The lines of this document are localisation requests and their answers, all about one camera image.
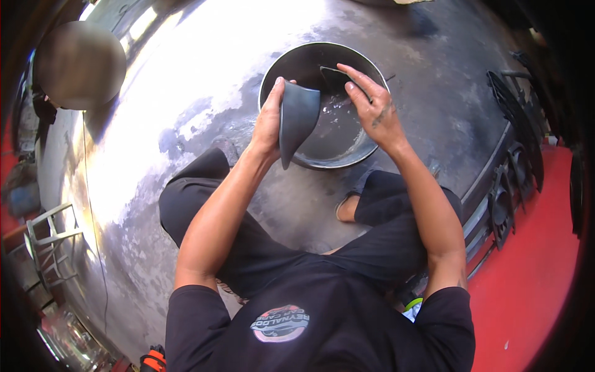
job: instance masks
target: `tattoo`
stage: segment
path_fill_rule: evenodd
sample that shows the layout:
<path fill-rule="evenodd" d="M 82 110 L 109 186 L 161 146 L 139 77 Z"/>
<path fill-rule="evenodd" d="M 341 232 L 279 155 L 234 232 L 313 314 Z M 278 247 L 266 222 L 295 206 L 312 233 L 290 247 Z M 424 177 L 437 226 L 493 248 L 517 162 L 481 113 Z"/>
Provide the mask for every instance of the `tattoo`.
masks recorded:
<path fill-rule="evenodd" d="M 386 114 L 388 113 L 388 111 L 390 110 L 390 108 L 392 106 L 393 106 L 393 100 L 391 99 L 388 103 L 386 103 L 384 105 L 384 107 L 382 108 L 382 111 L 380 111 L 380 114 L 372 122 L 372 128 L 375 129 L 378 126 L 378 124 L 380 124 L 380 122 L 384 119 L 384 116 L 386 116 Z"/>

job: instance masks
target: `metal chair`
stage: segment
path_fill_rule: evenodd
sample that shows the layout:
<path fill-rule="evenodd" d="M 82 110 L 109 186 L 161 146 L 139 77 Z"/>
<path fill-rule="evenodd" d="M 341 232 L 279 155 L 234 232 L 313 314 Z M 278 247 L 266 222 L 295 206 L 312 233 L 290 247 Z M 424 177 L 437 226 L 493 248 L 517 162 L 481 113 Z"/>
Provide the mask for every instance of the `metal chair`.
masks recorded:
<path fill-rule="evenodd" d="M 54 215 L 70 207 L 72 207 L 72 203 L 65 203 L 32 220 L 27 221 L 27 231 L 29 235 L 26 233 L 24 234 L 25 246 L 27 247 L 27 251 L 35 263 L 39 280 L 46 290 L 49 290 L 49 288 L 64 283 L 66 280 L 77 276 L 77 273 L 65 276 L 60 272 L 59 264 L 68 258 L 67 254 L 64 254 L 60 258 L 56 258 L 56 250 L 60 247 L 65 239 L 76 236 L 83 232 L 83 230 L 79 228 L 78 224 L 75 222 L 74 229 L 58 233 L 58 230 L 54 224 Z M 43 239 L 38 239 L 35 236 L 35 225 L 38 225 L 43 221 L 48 222 L 50 236 Z M 39 258 L 43 257 L 44 255 L 46 255 L 45 259 L 43 262 L 40 262 Z M 54 259 L 53 263 L 43 269 L 50 258 Z M 52 270 L 56 273 L 58 280 L 48 282 L 46 276 Z"/>

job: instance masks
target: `shirt logo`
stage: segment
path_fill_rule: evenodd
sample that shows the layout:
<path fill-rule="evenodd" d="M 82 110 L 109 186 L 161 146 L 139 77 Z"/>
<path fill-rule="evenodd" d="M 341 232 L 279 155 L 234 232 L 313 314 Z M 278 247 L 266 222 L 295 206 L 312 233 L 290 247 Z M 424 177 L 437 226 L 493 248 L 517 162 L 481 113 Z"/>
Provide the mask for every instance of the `shirt logo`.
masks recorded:
<path fill-rule="evenodd" d="M 310 315 L 296 305 L 270 309 L 250 325 L 254 336 L 261 342 L 287 342 L 295 340 L 308 326 Z"/>

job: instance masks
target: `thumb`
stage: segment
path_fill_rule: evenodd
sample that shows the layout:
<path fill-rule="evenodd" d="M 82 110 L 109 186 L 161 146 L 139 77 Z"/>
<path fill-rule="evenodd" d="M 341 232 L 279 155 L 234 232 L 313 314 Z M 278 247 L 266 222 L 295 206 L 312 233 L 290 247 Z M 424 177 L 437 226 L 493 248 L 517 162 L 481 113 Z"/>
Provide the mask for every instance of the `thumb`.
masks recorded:
<path fill-rule="evenodd" d="M 271 92 L 268 94 L 268 98 L 262 108 L 279 108 L 281 104 L 281 98 L 283 97 L 283 92 L 285 91 L 285 79 L 282 77 L 278 77 L 275 80 L 275 85 L 271 89 Z"/>
<path fill-rule="evenodd" d="M 349 95 L 349 98 L 351 98 L 351 101 L 355 107 L 358 109 L 358 113 L 363 114 L 366 109 L 371 107 L 368 96 L 366 96 L 366 93 L 364 93 L 356 84 L 353 84 L 352 82 L 346 83 L 345 91 L 347 92 L 347 95 Z"/>

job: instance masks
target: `hand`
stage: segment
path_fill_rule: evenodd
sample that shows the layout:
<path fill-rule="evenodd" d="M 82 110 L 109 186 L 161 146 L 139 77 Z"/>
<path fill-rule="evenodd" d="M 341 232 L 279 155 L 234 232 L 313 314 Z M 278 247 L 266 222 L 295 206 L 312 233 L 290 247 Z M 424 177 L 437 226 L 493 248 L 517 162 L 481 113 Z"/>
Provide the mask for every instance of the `hand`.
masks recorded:
<path fill-rule="evenodd" d="M 366 94 L 356 84 L 348 82 L 345 90 L 351 101 L 358 109 L 359 122 L 362 127 L 383 150 L 407 143 L 405 132 L 397 116 L 390 93 L 376 84 L 369 76 L 355 70 L 353 67 L 337 64 L 337 68 L 365 89 L 372 99 L 369 102 Z"/>
<path fill-rule="evenodd" d="M 250 145 L 268 157 L 271 161 L 276 161 L 281 157 L 279 151 L 279 125 L 280 115 L 279 107 L 283 99 L 283 92 L 285 91 L 285 79 L 278 77 L 268 98 L 264 105 L 262 105 L 261 112 L 256 119 L 254 125 L 254 132 L 252 133 L 252 141 Z"/>

